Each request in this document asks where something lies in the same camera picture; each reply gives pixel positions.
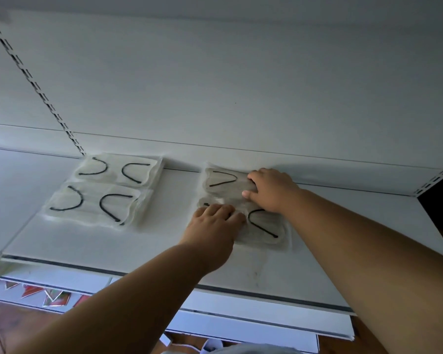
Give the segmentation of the person's right hand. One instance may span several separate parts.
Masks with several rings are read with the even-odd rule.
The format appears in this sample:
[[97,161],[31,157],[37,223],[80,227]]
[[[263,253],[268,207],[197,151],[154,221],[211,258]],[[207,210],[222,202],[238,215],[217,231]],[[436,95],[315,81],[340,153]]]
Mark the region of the person's right hand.
[[301,189],[286,173],[271,168],[261,168],[248,174],[262,196],[262,200],[254,202],[259,207],[282,215],[298,210]]

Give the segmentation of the person's left hand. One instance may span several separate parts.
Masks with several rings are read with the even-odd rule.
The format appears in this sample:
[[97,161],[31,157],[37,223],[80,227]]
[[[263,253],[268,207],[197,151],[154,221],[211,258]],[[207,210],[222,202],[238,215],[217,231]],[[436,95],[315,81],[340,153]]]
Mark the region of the person's left hand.
[[200,263],[206,275],[226,263],[240,229],[205,229],[193,225],[193,216],[178,243]]

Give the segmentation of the clear packet with black loops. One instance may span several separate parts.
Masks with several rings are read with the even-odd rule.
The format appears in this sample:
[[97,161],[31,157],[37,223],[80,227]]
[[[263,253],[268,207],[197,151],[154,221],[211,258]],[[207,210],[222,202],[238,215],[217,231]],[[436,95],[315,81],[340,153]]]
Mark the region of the clear packet with black loops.
[[290,230],[280,214],[268,212],[243,197],[198,196],[196,206],[230,204],[235,213],[242,213],[246,222],[235,239],[236,245],[250,248],[288,251],[291,246]]
[[243,191],[258,192],[248,173],[218,166],[208,166],[202,177],[202,190],[217,198],[241,199]]

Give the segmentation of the person's right forearm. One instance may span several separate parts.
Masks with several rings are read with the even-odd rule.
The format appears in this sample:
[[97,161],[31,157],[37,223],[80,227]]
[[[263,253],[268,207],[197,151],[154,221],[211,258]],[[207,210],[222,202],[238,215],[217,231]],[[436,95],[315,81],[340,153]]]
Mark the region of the person's right forearm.
[[279,211],[389,354],[443,354],[443,255],[310,191],[280,199]]

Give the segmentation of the person's left forearm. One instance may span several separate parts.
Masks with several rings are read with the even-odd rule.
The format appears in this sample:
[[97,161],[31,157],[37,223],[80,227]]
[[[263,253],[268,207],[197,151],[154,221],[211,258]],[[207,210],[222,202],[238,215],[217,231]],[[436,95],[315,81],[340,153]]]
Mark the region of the person's left forearm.
[[10,354],[150,354],[210,268],[201,250],[175,245],[61,315]]

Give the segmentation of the white shelf back panel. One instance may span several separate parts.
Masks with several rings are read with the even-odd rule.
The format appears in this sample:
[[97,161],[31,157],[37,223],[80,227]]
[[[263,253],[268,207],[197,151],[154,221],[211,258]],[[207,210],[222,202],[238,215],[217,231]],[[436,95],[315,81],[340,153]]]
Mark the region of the white shelf back panel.
[[443,169],[443,33],[10,10],[85,155],[412,196]]

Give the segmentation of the stack of clear loop packets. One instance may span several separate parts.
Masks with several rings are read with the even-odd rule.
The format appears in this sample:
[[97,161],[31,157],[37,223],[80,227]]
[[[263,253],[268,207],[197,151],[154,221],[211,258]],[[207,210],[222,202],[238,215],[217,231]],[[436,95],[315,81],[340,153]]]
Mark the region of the stack of clear loop packets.
[[86,156],[72,177],[78,181],[152,188],[164,166],[160,156],[141,157],[101,153]]
[[102,226],[122,231],[136,224],[154,194],[150,188],[132,188],[97,182],[65,182],[42,206],[52,221]]

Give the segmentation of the white metal shelf board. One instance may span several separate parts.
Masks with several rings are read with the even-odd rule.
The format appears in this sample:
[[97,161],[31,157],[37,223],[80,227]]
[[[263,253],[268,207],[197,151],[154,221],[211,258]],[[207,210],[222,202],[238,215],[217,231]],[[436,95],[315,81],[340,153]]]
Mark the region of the white metal shelf board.
[[[193,209],[199,173],[165,169],[142,227],[127,232],[46,220],[41,206],[64,183],[75,158],[0,149],[0,250],[22,262],[122,277],[171,247]],[[196,290],[352,314],[295,233],[287,252],[236,246]]]
[[[0,278],[96,293],[120,277],[40,266],[12,266]],[[241,297],[192,292],[168,325],[167,332],[231,342],[266,343],[318,353],[319,337],[354,340],[350,316],[336,312],[262,302]]]

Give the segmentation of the row of red green packets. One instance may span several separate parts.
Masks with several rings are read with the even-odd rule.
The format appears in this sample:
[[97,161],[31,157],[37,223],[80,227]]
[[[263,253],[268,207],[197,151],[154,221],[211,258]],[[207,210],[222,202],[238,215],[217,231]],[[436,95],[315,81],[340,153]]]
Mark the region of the row of red green packets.
[[0,303],[24,308],[65,312],[92,295],[93,293],[89,291],[70,289],[61,285],[0,278]]

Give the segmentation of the white slotted shelf upright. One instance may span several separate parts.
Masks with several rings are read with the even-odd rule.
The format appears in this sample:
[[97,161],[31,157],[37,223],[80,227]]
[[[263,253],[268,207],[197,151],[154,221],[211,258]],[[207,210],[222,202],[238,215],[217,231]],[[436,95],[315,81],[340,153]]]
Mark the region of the white slotted shelf upright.
[[0,30],[0,148],[85,155],[30,70]]
[[439,173],[437,173],[437,175],[435,175],[434,177],[432,177],[430,180],[428,180],[425,184],[423,184],[421,187],[419,187],[418,189],[416,189],[413,193],[414,197],[419,197],[422,194],[424,194],[425,192],[427,192],[428,190],[430,190],[432,187],[434,187],[436,184],[438,184],[440,181],[443,180],[443,169],[440,170]]

